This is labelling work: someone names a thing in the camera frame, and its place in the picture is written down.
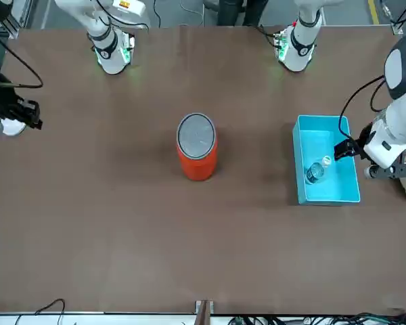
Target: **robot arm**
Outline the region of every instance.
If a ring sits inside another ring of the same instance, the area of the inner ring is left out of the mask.
[[[366,176],[406,177],[406,164],[400,159],[406,150],[406,36],[391,49],[384,66],[384,78],[393,102],[361,132],[352,146],[344,140],[335,147],[335,159],[360,154],[371,161]]]
[[[149,26],[145,5],[138,0],[55,0],[59,8],[78,20],[93,42],[98,63],[108,74],[118,74],[131,63],[134,36],[118,26]],[[117,18],[112,23],[105,12]]]
[[[275,55],[289,70],[299,72],[311,60],[317,34],[323,22],[321,8],[344,0],[294,0],[299,8],[293,26],[275,36]]]
[[[12,0],[0,0],[0,22],[7,20],[11,14],[12,5]],[[9,52],[21,61],[12,50]],[[18,135],[26,126],[33,129],[42,128],[38,103],[25,100],[14,89],[15,87],[40,88],[43,84],[40,78],[39,81],[39,85],[14,85],[0,73],[0,135]]]

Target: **brown table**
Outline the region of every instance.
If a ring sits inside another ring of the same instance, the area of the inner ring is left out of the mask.
[[[44,78],[44,130],[0,140],[0,311],[388,313],[406,307],[406,197],[368,181],[361,204],[300,207],[292,153],[299,114],[339,114],[382,74],[387,27],[323,28],[306,72],[276,61],[249,28],[141,31],[135,65],[97,66],[84,31],[22,32],[13,45]],[[35,82],[7,56],[4,71]],[[352,103],[353,134],[372,89]],[[376,106],[387,103],[381,91]],[[186,180],[181,118],[204,112],[219,168]]]

